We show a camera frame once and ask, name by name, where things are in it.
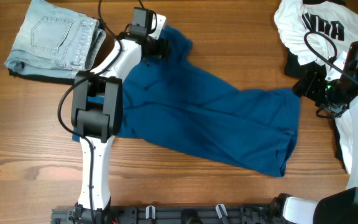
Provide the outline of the black garment under jersey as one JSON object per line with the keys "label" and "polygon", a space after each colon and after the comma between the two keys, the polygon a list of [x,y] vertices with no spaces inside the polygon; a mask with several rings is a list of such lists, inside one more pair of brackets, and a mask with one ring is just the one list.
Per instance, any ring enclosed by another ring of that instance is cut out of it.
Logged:
{"label": "black garment under jersey", "polygon": [[[284,74],[289,77],[301,78],[305,72],[316,72],[325,76],[327,68],[316,62],[316,57],[307,49],[303,37],[310,28],[315,28],[316,18],[325,28],[334,19],[328,16],[328,9],[345,7],[344,1],[282,1],[274,14],[274,22],[278,28],[280,39],[288,52]],[[303,18],[313,17],[312,21],[304,22]]]}

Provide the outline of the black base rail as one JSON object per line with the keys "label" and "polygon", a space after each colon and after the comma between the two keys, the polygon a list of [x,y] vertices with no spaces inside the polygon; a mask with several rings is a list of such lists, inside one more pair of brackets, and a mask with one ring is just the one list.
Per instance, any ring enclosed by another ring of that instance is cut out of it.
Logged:
{"label": "black base rail", "polygon": [[[149,215],[148,208],[138,207],[110,207],[107,219],[103,223],[119,224],[181,224],[184,223],[183,212],[186,207],[160,207],[152,208]],[[218,217],[215,207],[194,207],[200,220],[205,224],[280,224],[287,221],[280,217],[269,217],[269,206],[267,204],[244,205],[240,207],[227,207],[226,213]],[[82,223],[75,209],[53,209],[51,224],[74,224]]]}

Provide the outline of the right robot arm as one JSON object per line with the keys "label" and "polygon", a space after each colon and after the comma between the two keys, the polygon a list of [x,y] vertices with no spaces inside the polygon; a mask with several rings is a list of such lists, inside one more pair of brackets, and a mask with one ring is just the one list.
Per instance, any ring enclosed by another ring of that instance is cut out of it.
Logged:
{"label": "right robot arm", "polygon": [[340,78],[306,72],[293,92],[313,100],[335,119],[342,149],[351,150],[346,190],[318,202],[280,194],[267,211],[271,223],[358,223],[358,41],[350,45],[342,68],[333,60],[327,64]]}

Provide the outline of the dark blue t-shirt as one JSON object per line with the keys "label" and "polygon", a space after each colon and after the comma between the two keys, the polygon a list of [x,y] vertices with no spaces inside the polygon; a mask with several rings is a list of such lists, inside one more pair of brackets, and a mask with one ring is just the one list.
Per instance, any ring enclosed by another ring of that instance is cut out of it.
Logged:
{"label": "dark blue t-shirt", "polygon": [[289,88],[238,90],[190,63],[192,42],[167,26],[166,60],[148,58],[123,83],[121,138],[283,177],[296,148],[300,99]]}

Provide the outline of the white jersey with black lettering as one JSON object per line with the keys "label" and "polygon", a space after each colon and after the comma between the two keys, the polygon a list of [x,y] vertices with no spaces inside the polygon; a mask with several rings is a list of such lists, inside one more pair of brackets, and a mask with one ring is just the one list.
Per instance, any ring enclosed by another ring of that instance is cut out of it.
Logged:
{"label": "white jersey with black lettering", "polygon": [[[316,62],[325,65],[327,68],[327,74],[330,77],[337,79],[340,78],[340,73],[331,68],[328,64],[328,60],[338,62],[339,67],[342,68],[346,55],[350,49],[350,45],[353,42],[358,41],[358,14],[345,7],[332,7],[328,9],[328,16],[333,17],[333,21],[322,29],[323,23],[318,18],[315,28],[310,28],[303,37],[304,43],[307,49],[316,57]],[[303,18],[304,22],[312,21],[314,18]],[[327,119],[332,119],[332,114],[326,115]],[[343,166],[347,172],[350,172],[351,150],[342,149],[340,142],[340,135],[336,126],[336,141],[337,141],[337,158],[342,160]]]}

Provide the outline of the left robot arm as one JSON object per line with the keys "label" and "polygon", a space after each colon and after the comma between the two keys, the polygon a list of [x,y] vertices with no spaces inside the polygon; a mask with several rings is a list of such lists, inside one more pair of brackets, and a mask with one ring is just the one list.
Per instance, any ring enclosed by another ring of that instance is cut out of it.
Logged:
{"label": "left robot arm", "polygon": [[68,211],[68,223],[110,223],[109,160],[123,119],[122,84],[146,57],[166,59],[169,41],[160,36],[167,18],[135,7],[132,22],[114,42],[108,56],[73,85],[71,123],[80,139],[83,177],[80,197]]}

